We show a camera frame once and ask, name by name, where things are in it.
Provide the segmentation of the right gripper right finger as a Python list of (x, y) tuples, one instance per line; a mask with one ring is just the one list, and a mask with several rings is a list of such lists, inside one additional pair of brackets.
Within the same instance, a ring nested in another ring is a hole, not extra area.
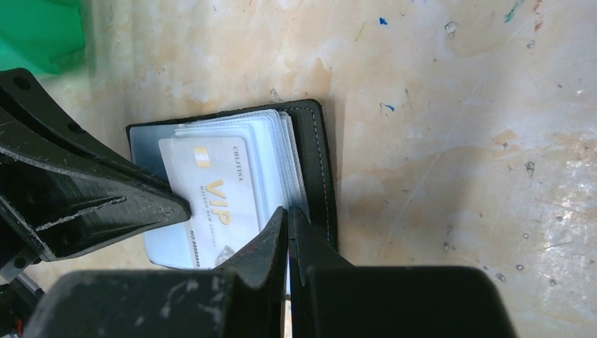
[(288, 214), (295, 337), (514, 337), (493, 282), (461, 266), (355, 266)]

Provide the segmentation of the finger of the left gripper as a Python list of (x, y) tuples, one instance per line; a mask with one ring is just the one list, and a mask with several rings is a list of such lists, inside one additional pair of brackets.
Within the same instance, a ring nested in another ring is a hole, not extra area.
[(1, 221), (44, 261), (190, 218), (167, 182), (81, 128), (24, 68), (1, 72)]

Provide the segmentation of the white VIP credit card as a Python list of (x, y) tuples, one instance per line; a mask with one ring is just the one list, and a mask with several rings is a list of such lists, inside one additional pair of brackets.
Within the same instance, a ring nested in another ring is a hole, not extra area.
[(246, 143), (241, 137), (172, 137), (158, 147), (185, 222), (193, 268), (214, 268), (260, 232)]

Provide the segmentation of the green plastic bin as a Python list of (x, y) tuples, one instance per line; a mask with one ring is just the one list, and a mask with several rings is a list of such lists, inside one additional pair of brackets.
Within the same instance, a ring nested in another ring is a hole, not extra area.
[(80, 1), (2, 1), (1, 69), (59, 74), (86, 45)]

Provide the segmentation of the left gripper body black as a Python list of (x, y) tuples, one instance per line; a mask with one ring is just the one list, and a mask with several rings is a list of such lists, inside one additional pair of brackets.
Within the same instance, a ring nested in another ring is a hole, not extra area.
[(25, 274), (41, 259), (17, 232), (1, 223), (1, 336), (22, 337), (40, 299), (42, 288)]

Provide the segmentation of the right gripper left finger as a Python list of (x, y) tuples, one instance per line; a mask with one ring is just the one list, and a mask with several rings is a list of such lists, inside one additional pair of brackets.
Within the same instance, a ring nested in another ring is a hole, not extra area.
[(282, 337), (287, 211), (212, 270), (81, 270), (37, 306), (26, 337)]

